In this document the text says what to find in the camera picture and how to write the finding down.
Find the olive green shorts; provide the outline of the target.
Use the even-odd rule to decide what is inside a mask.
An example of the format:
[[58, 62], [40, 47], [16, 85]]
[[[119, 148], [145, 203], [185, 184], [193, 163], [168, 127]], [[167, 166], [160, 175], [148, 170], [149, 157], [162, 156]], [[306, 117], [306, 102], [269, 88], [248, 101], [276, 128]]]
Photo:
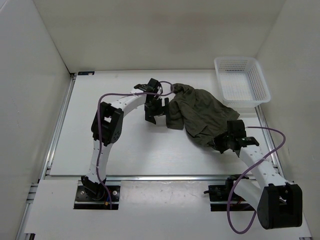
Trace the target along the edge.
[[225, 106], [204, 89], [175, 83], [173, 93], [175, 96], [168, 103], [167, 128], [185, 130], [201, 147], [213, 147], [214, 138], [227, 131], [227, 121], [240, 117], [236, 110]]

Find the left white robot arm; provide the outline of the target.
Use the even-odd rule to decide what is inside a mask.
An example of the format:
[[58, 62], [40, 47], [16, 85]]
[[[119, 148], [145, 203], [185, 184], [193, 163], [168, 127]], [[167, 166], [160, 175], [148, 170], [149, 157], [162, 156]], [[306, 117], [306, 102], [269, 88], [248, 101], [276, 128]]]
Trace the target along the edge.
[[112, 191], [106, 185], [106, 167], [112, 146], [119, 140], [123, 121], [134, 109], [144, 106], [145, 121], [156, 124], [155, 117], [167, 116], [172, 92], [163, 93], [163, 81], [152, 78], [137, 84], [129, 93], [106, 93], [98, 100], [91, 132], [93, 152], [88, 173], [81, 177], [85, 193], [93, 201], [104, 200], [111, 205]]

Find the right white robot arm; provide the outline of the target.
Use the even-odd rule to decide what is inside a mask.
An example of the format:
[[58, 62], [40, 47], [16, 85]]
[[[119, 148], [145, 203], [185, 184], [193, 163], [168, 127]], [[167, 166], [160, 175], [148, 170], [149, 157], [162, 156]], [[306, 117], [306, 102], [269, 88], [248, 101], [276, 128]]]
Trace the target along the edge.
[[266, 229], [296, 228], [303, 223], [303, 193], [297, 185], [282, 177], [261, 151], [252, 136], [234, 137], [223, 133], [214, 139], [220, 153], [232, 150], [255, 177], [253, 184], [244, 176], [225, 186], [230, 200], [243, 198], [255, 210], [260, 225]]

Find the white perforated plastic basket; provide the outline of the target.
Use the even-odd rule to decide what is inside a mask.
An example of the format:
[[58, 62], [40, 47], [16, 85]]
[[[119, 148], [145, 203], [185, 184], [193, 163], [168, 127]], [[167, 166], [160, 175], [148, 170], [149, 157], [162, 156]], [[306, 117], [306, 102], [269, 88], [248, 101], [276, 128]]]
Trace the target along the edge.
[[217, 57], [214, 69], [224, 105], [237, 109], [255, 108], [271, 100], [262, 68], [255, 58]]

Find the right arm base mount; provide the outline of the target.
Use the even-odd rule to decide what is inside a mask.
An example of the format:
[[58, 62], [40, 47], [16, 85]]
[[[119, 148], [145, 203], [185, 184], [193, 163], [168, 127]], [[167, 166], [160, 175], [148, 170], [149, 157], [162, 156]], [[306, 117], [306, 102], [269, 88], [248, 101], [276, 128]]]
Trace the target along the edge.
[[[227, 201], [230, 190], [233, 186], [233, 181], [228, 178], [224, 184], [208, 185], [208, 188], [203, 192], [209, 196], [211, 212], [226, 212]], [[254, 208], [249, 205], [242, 197], [233, 193], [229, 210], [231, 212], [253, 212]]]

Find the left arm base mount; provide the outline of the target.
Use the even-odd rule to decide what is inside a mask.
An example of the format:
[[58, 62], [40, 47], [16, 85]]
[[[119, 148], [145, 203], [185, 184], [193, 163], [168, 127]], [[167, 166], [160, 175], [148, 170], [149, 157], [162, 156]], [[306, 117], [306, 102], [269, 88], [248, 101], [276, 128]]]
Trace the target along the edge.
[[97, 193], [92, 192], [87, 187], [79, 184], [77, 186], [73, 208], [75, 210], [118, 210], [121, 186], [107, 185], [110, 192], [102, 186]]

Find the aluminium frame rail left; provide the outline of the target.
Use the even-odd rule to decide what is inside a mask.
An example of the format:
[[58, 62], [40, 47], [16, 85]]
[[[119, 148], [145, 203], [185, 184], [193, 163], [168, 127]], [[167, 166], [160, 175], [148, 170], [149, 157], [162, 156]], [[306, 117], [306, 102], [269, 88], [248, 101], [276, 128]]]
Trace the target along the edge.
[[50, 145], [47, 149], [43, 160], [42, 170], [40, 171], [39, 177], [36, 182], [32, 182], [28, 191], [24, 212], [22, 215], [22, 219], [20, 221], [20, 225], [16, 234], [16, 240], [34, 240], [35, 234], [34, 233], [25, 233], [26, 224], [29, 218], [29, 214], [32, 208], [32, 204], [34, 198], [36, 196], [36, 192], [38, 189], [38, 185], [41, 180], [46, 178], [47, 172], [51, 169], [53, 158], [55, 155], [55, 151], [58, 145], [59, 137], [61, 134], [61, 130], [63, 127], [63, 122], [67, 113], [67, 109], [69, 106], [69, 102], [72, 96], [73, 88], [75, 85], [75, 81], [77, 78], [77, 73], [70, 74], [70, 81], [66, 90], [66, 93], [63, 98], [63, 102], [59, 111], [58, 119], [54, 127], [54, 132], [50, 141]]

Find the aluminium front rail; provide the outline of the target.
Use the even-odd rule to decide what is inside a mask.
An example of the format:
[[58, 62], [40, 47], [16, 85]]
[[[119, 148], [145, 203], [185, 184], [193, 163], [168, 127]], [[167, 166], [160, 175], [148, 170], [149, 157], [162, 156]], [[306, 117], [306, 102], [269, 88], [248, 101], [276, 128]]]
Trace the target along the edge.
[[[224, 181], [230, 175], [107, 175], [108, 182], [120, 181]], [[46, 175], [44, 180], [79, 180], [79, 175]]]

